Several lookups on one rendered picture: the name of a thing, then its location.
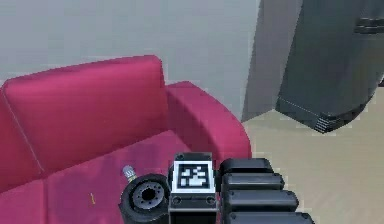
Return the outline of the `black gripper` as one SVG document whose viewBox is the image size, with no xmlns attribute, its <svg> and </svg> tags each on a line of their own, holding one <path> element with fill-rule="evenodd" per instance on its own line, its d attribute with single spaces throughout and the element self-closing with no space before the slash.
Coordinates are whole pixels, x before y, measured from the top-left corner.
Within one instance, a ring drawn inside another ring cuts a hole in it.
<svg viewBox="0 0 384 224">
<path fill-rule="evenodd" d="M 169 224 L 170 189 L 162 174 L 138 176 L 133 167 L 122 169 L 128 181 L 119 203 L 124 224 Z"/>
</svg>

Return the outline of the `red sofa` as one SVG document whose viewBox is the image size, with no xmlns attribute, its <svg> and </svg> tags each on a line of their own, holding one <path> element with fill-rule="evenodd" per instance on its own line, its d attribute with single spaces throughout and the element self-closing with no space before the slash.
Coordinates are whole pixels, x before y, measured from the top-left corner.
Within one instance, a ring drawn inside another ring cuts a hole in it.
<svg viewBox="0 0 384 224">
<path fill-rule="evenodd" d="M 178 152 L 247 158 L 249 138 L 153 55 L 97 61 L 0 85 L 0 224 L 123 224 L 126 165 L 165 173 Z"/>
</svg>

